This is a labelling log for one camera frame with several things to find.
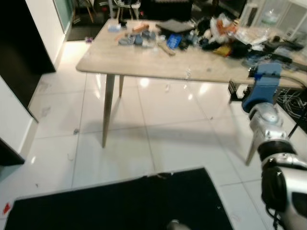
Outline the yellow packet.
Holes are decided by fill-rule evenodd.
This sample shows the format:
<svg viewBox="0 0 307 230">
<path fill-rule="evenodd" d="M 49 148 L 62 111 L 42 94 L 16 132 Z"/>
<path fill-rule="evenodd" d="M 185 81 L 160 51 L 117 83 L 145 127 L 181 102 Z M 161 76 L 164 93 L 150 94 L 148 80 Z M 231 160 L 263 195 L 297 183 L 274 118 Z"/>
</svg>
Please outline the yellow packet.
<svg viewBox="0 0 307 230">
<path fill-rule="evenodd" d="M 228 57 L 230 54 L 232 54 L 232 50 L 232 46 L 225 44 L 213 50 L 212 53 L 222 57 Z"/>
</svg>

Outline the clear plastic bag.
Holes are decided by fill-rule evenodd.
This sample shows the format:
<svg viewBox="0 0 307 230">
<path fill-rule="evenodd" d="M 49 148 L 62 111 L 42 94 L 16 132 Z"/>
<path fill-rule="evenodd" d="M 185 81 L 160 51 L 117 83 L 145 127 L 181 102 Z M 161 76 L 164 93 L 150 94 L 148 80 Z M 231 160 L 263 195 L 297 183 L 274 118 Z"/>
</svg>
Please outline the clear plastic bag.
<svg viewBox="0 0 307 230">
<path fill-rule="evenodd" d="M 235 37 L 237 30 L 236 23 L 224 13 L 219 14 L 217 17 L 212 17 L 209 21 L 209 31 L 211 31 L 212 39 L 224 40 Z"/>
</svg>

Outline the blue printed box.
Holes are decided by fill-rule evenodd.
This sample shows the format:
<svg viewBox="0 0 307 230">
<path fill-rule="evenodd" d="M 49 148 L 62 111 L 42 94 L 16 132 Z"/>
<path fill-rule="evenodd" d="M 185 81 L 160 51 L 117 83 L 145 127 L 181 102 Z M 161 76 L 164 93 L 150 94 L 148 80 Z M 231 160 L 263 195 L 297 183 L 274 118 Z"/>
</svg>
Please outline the blue printed box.
<svg viewBox="0 0 307 230">
<path fill-rule="evenodd" d="M 175 50 L 181 44 L 183 36 L 180 34 L 171 34 L 166 38 L 167 47 Z"/>
</svg>

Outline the wooden stick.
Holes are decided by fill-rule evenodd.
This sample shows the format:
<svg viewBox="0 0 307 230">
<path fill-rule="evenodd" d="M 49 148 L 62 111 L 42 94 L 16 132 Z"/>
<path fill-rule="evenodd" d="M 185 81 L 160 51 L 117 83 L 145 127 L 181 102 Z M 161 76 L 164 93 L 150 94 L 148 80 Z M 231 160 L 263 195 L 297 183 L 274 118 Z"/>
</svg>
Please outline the wooden stick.
<svg viewBox="0 0 307 230">
<path fill-rule="evenodd" d="M 169 46 L 167 45 L 167 43 L 162 40 L 162 41 L 158 41 L 156 42 L 156 44 L 158 44 L 158 46 L 169 56 L 173 57 L 176 55 L 176 52 L 174 50 L 172 50 L 171 48 L 169 48 Z"/>
</svg>

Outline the clear water jug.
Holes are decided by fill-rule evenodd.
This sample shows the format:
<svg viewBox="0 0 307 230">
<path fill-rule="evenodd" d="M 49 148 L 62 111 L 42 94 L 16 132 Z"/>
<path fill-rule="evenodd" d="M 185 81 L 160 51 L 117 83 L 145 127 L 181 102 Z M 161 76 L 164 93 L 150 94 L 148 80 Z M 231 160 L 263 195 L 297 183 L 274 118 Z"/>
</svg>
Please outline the clear water jug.
<svg viewBox="0 0 307 230">
<path fill-rule="evenodd" d="M 277 8 L 270 8 L 265 10 L 260 18 L 262 25 L 266 26 L 276 26 L 279 22 L 281 10 Z"/>
</svg>

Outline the light wooden table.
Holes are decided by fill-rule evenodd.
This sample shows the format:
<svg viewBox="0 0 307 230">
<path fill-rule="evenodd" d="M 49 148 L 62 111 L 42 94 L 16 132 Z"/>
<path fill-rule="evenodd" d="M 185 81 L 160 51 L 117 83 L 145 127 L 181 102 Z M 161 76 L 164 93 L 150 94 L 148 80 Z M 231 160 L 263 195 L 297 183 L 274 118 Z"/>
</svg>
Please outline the light wooden table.
<svg viewBox="0 0 307 230">
<path fill-rule="evenodd" d="M 113 105 L 114 83 L 116 77 L 125 76 L 178 80 L 254 85 L 254 79 L 248 76 L 250 68 L 238 60 L 220 57 L 195 49 L 176 52 L 171 57 L 155 43 L 158 52 L 149 52 L 144 48 L 129 48 L 117 44 L 124 34 L 101 31 L 90 48 L 80 59 L 76 69 L 92 74 L 106 74 L 105 107 L 103 109 L 103 134 L 101 146 L 105 147 L 109 134 L 110 114 Z M 306 75 L 295 75 L 282 69 L 278 88 L 307 88 Z M 276 90 L 274 100 L 278 97 Z M 248 159 L 249 164 L 255 154 L 259 154 L 262 166 L 306 167 L 290 142 L 290 135 L 283 131 L 283 122 L 274 109 L 274 103 L 259 103 L 248 113 L 250 128 L 254 136 Z"/>
</svg>

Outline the grey blue device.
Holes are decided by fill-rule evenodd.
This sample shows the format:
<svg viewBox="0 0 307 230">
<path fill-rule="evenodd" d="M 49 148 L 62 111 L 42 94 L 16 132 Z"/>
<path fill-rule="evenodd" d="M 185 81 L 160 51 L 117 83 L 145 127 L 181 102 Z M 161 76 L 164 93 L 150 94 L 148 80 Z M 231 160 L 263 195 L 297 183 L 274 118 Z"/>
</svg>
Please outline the grey blue device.
<svg viewBox="0 0 307 230">
<path fill-rule="evenodd" d="M 120 46 L 139 46 L 145 48 L 154 47 L 156 43 L 156 33 L 143 31 L 134 34 L 124 34 L 117 39 Z"/>
</svg>

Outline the orange block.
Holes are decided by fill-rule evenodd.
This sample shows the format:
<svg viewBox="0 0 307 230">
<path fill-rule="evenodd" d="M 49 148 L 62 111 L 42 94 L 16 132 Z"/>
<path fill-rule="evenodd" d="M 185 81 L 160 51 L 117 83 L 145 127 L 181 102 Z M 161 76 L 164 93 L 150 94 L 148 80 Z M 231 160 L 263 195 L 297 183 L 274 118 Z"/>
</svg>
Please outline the orange block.
<svg viewBox="0 0 307 230">
<path fill-rule="evenodd" d="M 136 25 L 134 28 L 132 28 L 132 33 L 142 33 L 143 31 L 149 30 L 150 25 L 147 23 L 141 23 L 139 25 Z"/>
</svg>

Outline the grey robot leg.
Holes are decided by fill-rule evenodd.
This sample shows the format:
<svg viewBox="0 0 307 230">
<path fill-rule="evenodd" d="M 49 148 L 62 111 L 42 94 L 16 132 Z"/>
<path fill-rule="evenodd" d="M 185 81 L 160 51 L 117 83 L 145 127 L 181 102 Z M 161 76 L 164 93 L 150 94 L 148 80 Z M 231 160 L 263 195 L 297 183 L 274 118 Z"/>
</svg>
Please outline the grey robot leg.
<svg viewBox="0 0 307 230">
<path fill-rule="evenodd" d="M 191 228 L 178 220 L 172 220 L 167 223 L 166 230 L 191 230 Z"/>
</svg>

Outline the black floor mat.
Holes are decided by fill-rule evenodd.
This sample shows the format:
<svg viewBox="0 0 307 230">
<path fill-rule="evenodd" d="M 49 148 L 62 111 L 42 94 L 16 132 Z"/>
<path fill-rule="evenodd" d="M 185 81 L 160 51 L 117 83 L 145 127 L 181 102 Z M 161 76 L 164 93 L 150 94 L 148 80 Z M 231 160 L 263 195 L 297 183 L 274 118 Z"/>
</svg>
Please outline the black floor mat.
<svg viewBox="0 0 307 230">
<path fill-rule="evenodd" d="M 203 167 L 15 201 L 4 230 L 233 230 Z"/>
</svg>

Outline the white cabinet with black base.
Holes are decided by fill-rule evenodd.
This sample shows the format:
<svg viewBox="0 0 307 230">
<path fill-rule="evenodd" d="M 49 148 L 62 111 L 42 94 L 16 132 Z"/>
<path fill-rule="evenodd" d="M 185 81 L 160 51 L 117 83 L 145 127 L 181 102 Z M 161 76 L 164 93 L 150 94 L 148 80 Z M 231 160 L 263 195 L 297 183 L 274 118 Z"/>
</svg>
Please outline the white cabinet with black base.
<svg viewBox="0 0 307 230">
<path fill-rule="evenodd" d="M 0 166 L 26 162 L 38 126 L 37 119 L 0 76 Z"/>
</svg>

